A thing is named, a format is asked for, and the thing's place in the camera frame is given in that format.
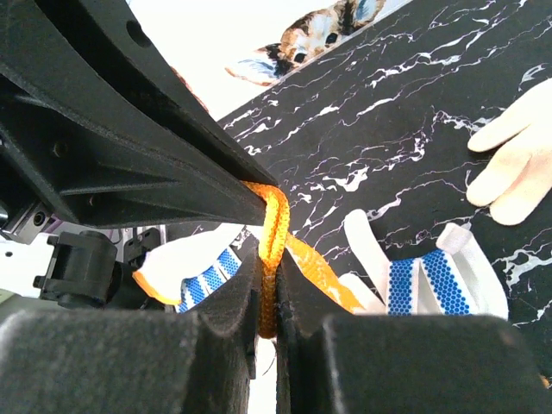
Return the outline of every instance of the white wall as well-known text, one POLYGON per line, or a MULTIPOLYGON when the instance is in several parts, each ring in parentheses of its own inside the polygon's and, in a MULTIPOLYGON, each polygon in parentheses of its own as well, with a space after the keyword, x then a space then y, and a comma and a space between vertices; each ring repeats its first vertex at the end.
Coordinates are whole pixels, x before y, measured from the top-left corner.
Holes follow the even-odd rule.
MULTIPOLYGON (((410 0, 387 0, 377 20, 410 0)), ((226 64, 279 41, 304 14, 332 0, 130 0, 144 32, 186 79, 215 119, 266 87, 233 78, 226 64)))

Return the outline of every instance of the cat ear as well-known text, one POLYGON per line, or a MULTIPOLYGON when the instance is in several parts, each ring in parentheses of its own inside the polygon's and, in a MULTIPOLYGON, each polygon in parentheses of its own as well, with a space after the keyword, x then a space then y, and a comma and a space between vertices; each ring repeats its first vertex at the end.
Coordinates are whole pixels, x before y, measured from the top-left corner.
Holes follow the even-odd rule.
POLYGON ((371 22, 381 11, 386 0, 356 0, 358 3, 354 11, 356 23, 371 22))
POLYGON ((253 51, 250 56, 226 66, 226 72, 257 85, 272 85, 284 75, 279 73, 279 45, 274 43, 253 51))

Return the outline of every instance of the black plastic part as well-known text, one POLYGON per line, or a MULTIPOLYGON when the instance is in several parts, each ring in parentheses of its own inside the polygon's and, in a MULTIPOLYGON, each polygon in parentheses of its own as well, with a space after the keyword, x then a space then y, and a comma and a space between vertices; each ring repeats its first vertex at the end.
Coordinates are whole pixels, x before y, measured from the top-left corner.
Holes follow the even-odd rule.
POLYGON ((116 261, 113 266, 108 302, 105 309, 157 309, 162 311, 164 306, 154 307, 151 299, 135 282, 132 277, 133 267, 116 261))
POLYGON ((38 3, 0 3, 0 180, 92 227, 262 223, 241 180, 275 181, 135 43, 124 2, 38 3))
POLYGON ((245 413, 261 264, 185 314, 85 311, 11 317, 0 412, 245 413))
POLYGON ((160 245, 161 233, 155 228, 147 229, 124 243, 123 261, 137 270, 143 264, 146 253, 160 245))
POLYGON ((54 248, 47 274, 34 279, 40 298, 70 309, 103 307, 114 293, 113 276, 121 278, 115 268, 117 248, 110 239, 96 231, 64 232, 51 236, 48 243, 54 248))
POLYGON ((2 162, 2 152, 3 146, 0 144, 0 229, 10 219, 20 216, 23 211, 28 210, 38 201, 38 197, 15 174, 14 170, 2 162))
POLYGON ((355 317, 286 254, 278 413, 550 413, 519 333, 493 317, 355 317))

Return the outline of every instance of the cat face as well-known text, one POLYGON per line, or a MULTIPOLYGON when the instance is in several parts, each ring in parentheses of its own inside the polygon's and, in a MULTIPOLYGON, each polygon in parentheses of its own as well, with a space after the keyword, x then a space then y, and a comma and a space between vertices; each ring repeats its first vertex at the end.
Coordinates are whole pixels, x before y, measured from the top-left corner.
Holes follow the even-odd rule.
POLYGON ((385 2, 339 0, 327 9, 307 13, 285 30, 279 43, 253 51, 226 71, 257 85, 272 85, 371 23, 385 2))

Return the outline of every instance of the black table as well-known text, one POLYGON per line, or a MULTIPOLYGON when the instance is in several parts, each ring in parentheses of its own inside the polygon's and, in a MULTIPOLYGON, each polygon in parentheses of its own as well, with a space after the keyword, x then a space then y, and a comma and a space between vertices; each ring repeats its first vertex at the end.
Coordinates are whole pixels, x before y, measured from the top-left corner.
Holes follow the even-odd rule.
POLYGON ((342 231, 353 209, 392 260, 435 249, 448 222, 471 224, 550 378, 552 195, 511 228, 466 200, 490 158, 469 137, 550 77, 550 1, 414 0, 221 124, 279 179, 291 230, 338 275, 363 274, 342 231))

